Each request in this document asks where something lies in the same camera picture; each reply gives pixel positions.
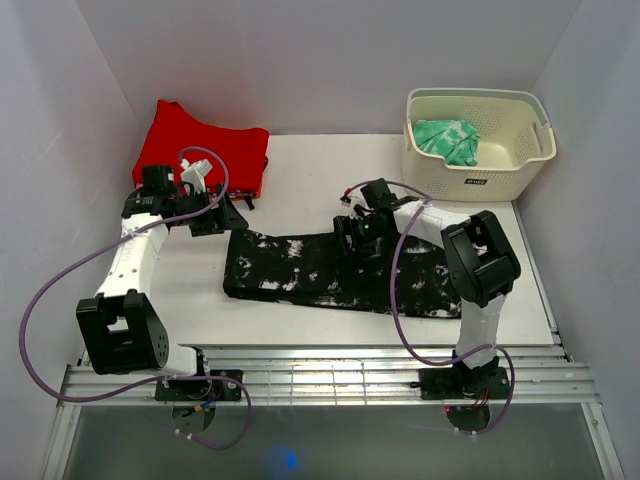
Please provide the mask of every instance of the black and white cloth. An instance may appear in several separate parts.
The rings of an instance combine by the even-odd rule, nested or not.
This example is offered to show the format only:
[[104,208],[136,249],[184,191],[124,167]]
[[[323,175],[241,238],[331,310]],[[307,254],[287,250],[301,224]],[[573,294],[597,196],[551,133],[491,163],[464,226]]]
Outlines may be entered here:
[[[223,288],[245,300],[390,313],[391,260],[400,235],[376,242],[375,254],[345,258],[334,233],[272,237],[231,233]],[[449,281],[444,250],[407,237],[398,263],[401,314],[460,318],[460,298]]]

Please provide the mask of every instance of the white plastic basket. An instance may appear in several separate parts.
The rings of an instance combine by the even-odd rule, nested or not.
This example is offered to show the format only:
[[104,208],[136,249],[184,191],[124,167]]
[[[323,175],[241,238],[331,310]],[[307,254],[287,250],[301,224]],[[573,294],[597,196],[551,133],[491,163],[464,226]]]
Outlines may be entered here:
[[[446,165],[418,149],[418,120],[466,120],[480,134],[475,167]],[[435,199],[514,200],[556,155],[553,130],[539,100],[526,92],[422,88],[409,94],[402,177]]]

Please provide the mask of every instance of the white enclosure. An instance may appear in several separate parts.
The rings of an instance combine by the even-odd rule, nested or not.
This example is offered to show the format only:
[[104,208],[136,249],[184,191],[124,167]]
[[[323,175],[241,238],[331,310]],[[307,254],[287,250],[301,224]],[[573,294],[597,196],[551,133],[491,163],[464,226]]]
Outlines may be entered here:
[[[634,0],[1,1],[3,477],[39,475],[55,416],[20,362],[20,316],[118,234],[159,98],[274,134],[399,134],[414,88],[475,87],[532,92],[549,114],[558,156],[518,205],[564,346],[590,362],[625,474],[640,478],[639,57]],[[109,261],[35,311],[28,346],[51,386],[78,360],[76,303]]]

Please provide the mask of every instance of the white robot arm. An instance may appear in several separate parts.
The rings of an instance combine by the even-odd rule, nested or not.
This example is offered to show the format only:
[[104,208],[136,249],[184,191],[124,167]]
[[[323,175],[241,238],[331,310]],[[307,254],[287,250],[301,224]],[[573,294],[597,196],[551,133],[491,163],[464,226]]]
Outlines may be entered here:
[[[183,162],[182,167],[177,187],[171,167],[143,168],[143,185],[125,202],[121,236],[158,220],[196,212],[210,203],[204,176],[211,164],[201,160],[192,164]],[[203,215],[157,225],[121,244],[95,297],[80,300],[76,308],[76,318],[96,373],[208,374],[201,352],[170,341],[149,299],[153,269],[162,244],[170,229],[180,225],[188,225],[192,236],[248,227],[225,196]],[[184,383],[185,388],[198,388],[197,382]]]
[[[454,350],[459,357],[481,345],[495,345],[500,311],[513,282],[520,276],[520,264],[496,216],[489,211],[476,215],[448,212],[415,197],[398,199],[384,179],[362,188],[364,201],[343,202],[351,215],[336,217],[334,230],[348,255],[367,255],[376,238],[403,232],[415,218],[410,234],[444,249],[449,278],[462,301],[460,337]],[[456,365],[463,378],[461,387],[477,390],[497,371],[495,349],[474,353]]]

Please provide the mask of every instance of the wire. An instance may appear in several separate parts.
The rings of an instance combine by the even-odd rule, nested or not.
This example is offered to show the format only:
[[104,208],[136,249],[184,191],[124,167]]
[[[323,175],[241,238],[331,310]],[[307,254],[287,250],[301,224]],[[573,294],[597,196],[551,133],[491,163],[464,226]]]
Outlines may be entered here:
[[[345,194],[348,195],[354,189],[360,188],[360,187],[362,187],[364,185],[367,185],[367,184],[371,183],[372,181],[373,180],[367,180],[365,182],[357,183],[356,185],[352,186],[351,188],[348,188],[345,191]],[[507,412],[509,411],[509,406],[511,405],[511,401],[513,400],[513,391],[514,391],[515,385],[516,385],[516,369],[515,369],[515,366],[513,364],[513,360],[511,358],[511,356],[509,355],[509,353],[504,349],[504,347],[501,347],[500,345],[492,345],[490,343],[485,343],[483,345],[479,345],[479,346],[477,346],[475,348],[472,348],[468,352],[463,353],[462,355],[456,356],[455,358],[452,358],[450,360],[445,360],[445,361],[442,361],[442,362],[434,362],[432,360],[428,360],[426,358],[421,357],[418,354],[418,352],[416,352],[415,349],[411,346],[411,344],[409,343],[409,340],[407,340],[407,337],[404,334],[404,331],[402,330],[402,325],[400,324],[400,315],[398,313],[398,299],[396,298],[396,275],[397,275],[398,261],[400,260],[400,253],[402,252],[402,246],[404,245],[404,241],[407,238],[407,236],[409,235],[409,231],[411,230],[413,225],[416,223],[416,221],[420,217],[420,214],[422,214],[422,211],[424,210],[426,204],[428,203],[429,200],[431,200],[431,197],[429,195],[427,195],[426,193],[421,192],[420,190],[418,190],[416,188],[413,188],[410,185],[407,185],[407,184],[402,183],[402,182],[387,181],[387,183],[389,185],[395,185],[395,186],[398,186],[398,187],[405,188],[407,190],[411,190],[411,191],[417,193],[418,195],[421,195],[421,196],[425,197],[424,203],[418,208],[418,210],[416,210],[416,213],[411,218],[411,221],[407,224],[407,226],[405,227],[404,231],[400,235],[400,239],[398,240],[398,244],[396,245],[396,249],[395,249],[395,251],[393,253],[393,260],[391,261],[391,276],[390,276],[390,279],[389,279],[389,297],[390,297],[390,300],[391,300],[391,314],[393,316],[393,322],[394,322],[394,324],[396,326],[396,331],[398,332],[398,336],[400,337],[400,341],[402,342],[402,345],[404,345],[404,348],[409,352],[409,354],[413,358],[415,358],[417,361],[419,361],[421,363],[424,363],[425,365],[428,365],[430,367],[446,367],[448,365],[453,365],[455,363],[461,362],[461,361],[469,358],[470,356],[475,355],[476,353],[481,352],[482,350],[486,350],[486,349],[495,349],[495,350],[499,351],[500,353],[502,353],[502,355],[504,355],[504,357],[507,360],[507,363],[509,365],[509,373],[511,374],[511,388],[509,389],[509,394],[507,395],[507,400],[506,400],[506,402],[504,404],[504,407],[500,411],[500,414],[495,419],[495,421],[491,423],[491,425],[488,425],[486,428],[483,428],[482,430],[478,430],[478,431],[460,430],[462,433],[465,433],[467,435],[481,435],[481,434],[484,434],[484,433],[489,433],[490,431],[492,431],[494,428],[496,428],[502,422],[504,417],[507,415]]]
[[209,150],[207,148],[203,148],[203,147],[187,147],[187,148],[184,148],[178,154],[178,158],[183,158],[184,154],[187,153],[187,152],[190,152],[190,151],[199,151],[199,152],[206,153],[206,154],[210,155],[211,157],[213,157],[213,159],[216,162],[218,162],[218,164],[222,168],[222,171],[224,172],[224,184],[222,186],[222,190],[220,191],[220,193],[211,201],[211,203],[209,203],[207,206],[201,208],[200,210],[197,210],[197,211],[192,212],[192,213],[187,213],[187,214],[184,214],[184,215],[178,215],[178,216],[175,216],[175,217],[163,218],[161,220],[157,220],[155,222],[151,222],[151,223],[149,223],[147,225],[144,225],[144,226],[138,228],[137,230],[135,230],[135,231],[133,231],[131,233],[128,233],[127,235],[119,238],[118,240],[115,240],[115,241],[111,242],[110,244],[105,245],[104,247],[96,250],[95,252],[90,253],[86,257],[81,258],[77,262],[69,265],[67,268],[63,269],[61,272],[59,272],[56,275],[54,275],[42,287],[40,287],[40,289],[36,292],[36,294],[33,296],[31,301],[27,305],[27,308],[25,309],[24,314],[22,315],[22,320],[20,322],[20,332],[19,332],[19,337],[18,337],[18,344],[19,344],[20,358],[22,359],[22,363],[24,364],[25,368],[27,369],[27,373],[29,374],[31,379],[35,382],[35,384],[38,387],[40,387],[40,389],[42,389],[46,394],[52,396],[53,398],[55,398],[57,400],[60,400],[60,401],[63,401],[63,402],[68,402],[68,403],[90,403],[90,402],[96,402],[98,400],[105,400],[107,398],[111,398],[111,397],[119,395],[119,394],[121,394],[123,392],[129,391],[129,390],[131,390],[133,388],[139,387],[140,385],[145,385],[147,383],[156,382],[158,380],[165,380],[165,379],[166,380],[179,380],[179,381],[184,381],[184,382],[197,381],[197,380],[217,380],[217,381],[223,381],[223,382],[231,382],[231,383],[237,385],[240,388],[240,390],[242,390],[242,392],[244,393],[244,395],[245,395],[245,397],[247,399],[247,419],[246,419],[246,422],[245,422],[244,427],[243,427],[242,431],[240,432],[240,434],[232,442],[230,442],[227,445],[215,445],[215,444],[212,444],[210,442],[207,442],[206,440],[200,441],[199,439],[196,439],[196,437],[192,436],[192,438],[194,440],[199,441],[199,443],[202,443],[203,445],[206,445],[209,448],[213,448],[215,450],[226,450],[227,448],[233,447],[240,440],[242,440],[242,438],[244,437],[244,435],[247,432],[247,429],[249,428],[249,423],[250,423],[250,420],[251,420],[251,398],[249,396],[249,392],[247,391],[246,387],[241,382],[239,382],[238,380],[235,380],[235,379],[229,378],[229,377],[210,376],[210,375],[203,375],[203,376],[197,376],[197,377],[177,376],[175,378],[174,377],[167,377],[165,375],[160,375],[160,376],[156,376],[156,377],[145,378],[143,380],[139,380],[137,382],[130,383],[129,385],[126,385],[124,387],[121,387],[121,388],[118,388],[118,389],[113,390],[111,392],[103,393],[103,394],[100,394],[100,395],[93,395],[91,397],[73,397],[73,396],[70,396],[70,395],[65,395],[63,393],[57,392],[56,390],[51,388],[49,385],[47,385],[42,378],[40,378],[40,376],[38,375],[38,372],[36,372],[36,370],[35,370],[35,368],[33,366],[33,363],[31,362],[31,359],[29,358],[29,354],[27,352],[27,344],[26,344],[27,324],[29,323],[29,318],[31,317],[31,313],[33,312],[33,309],[35,308],[35,306],[38,303],[38,301],[40,300],[40,298],[42,298],[42,296],[47,292],[47,290],[49,290],[56,282],[58,282],[59,280],[61,280],[65,276],[67,276],[69,273],[71,273],[74,270],[76,270],[77,268],[79,268],[79,267],[83,266],[84,264],[90,262],[91,260],[99,257],[103,253],[106,253],[109,250],[112,250],[112,249],[116,248],[118,245],[130,240],[134,235],[143,233],[143,232],[145,232],[147,230],[150,230],[150,229],[155,228],[155,227],[160,226],[160,225],[167,225],[169,223],[182,222],[184,220],[189,220],[191,218],[195,218],[195,217],[197,217],[199,215],[202,215],[202,214],[206,213],[207,211],[209,211],[210,209],[215,207],[222,200],[222,198],[224,197],[224,194],[227,192],[227,189],[229,188],[229,170],[227,169],[227,166],[225,165],[224,161],[216,153],[212,152],[211,150]]

